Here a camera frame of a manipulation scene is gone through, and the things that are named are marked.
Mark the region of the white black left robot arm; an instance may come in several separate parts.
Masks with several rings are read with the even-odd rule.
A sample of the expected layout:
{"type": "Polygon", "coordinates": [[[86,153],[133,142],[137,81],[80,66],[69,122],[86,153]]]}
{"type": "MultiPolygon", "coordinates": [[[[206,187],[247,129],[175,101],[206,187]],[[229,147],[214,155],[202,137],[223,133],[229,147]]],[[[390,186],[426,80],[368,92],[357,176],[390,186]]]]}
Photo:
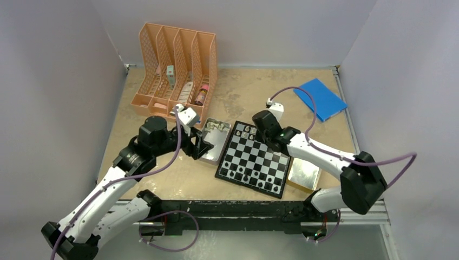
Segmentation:
{"type": "Polygon", "coordinates": [[[60,221],[47,222],[42,227],[42,235],[52,248],[51,259],[93,259],[106,242],[133,223],[181,215],[183,211],[179,209],[166,211],[163,200],[149,190],[140,191],[117,211],[112,207],[142,178],[161,172],[156,166],[158,157],[171,153],[176,158],[183,151],[199,159],[209,151],[212,145],[195,127],[199,120],[189,110],[178,112],[175,127],[168,129],[165,118],[148,117],[80,205],[60,221]]]}

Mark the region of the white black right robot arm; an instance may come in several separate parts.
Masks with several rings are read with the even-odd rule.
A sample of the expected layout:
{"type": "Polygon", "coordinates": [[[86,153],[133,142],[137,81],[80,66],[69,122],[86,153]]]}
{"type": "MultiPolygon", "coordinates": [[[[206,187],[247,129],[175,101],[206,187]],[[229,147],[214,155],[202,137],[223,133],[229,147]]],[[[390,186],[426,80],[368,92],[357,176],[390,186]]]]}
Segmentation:
{"type": "Polygon", "coordinates": [[[319,189],[305,199],[304,213],[310,220],[317,220],[325,212],[342,208],[365,215],[388,188],[369,153],[354,155],[307,139],[296,128],[282,128],[275,115],[268,110],[256,113],[252,121],[268,148],[313,163],[340,181],[339,186],[319,189]]]}

